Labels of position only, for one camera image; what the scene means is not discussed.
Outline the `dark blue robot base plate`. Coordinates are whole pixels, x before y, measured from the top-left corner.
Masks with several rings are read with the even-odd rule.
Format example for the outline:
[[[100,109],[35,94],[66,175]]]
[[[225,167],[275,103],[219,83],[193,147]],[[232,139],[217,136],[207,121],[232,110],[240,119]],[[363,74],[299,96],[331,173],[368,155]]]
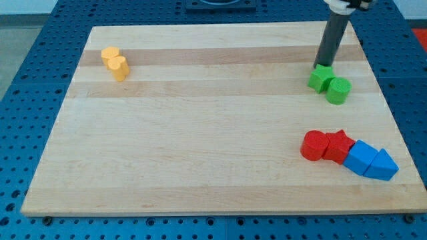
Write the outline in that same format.
[[[257,0],[185,0],[186,11],[255,10]]]

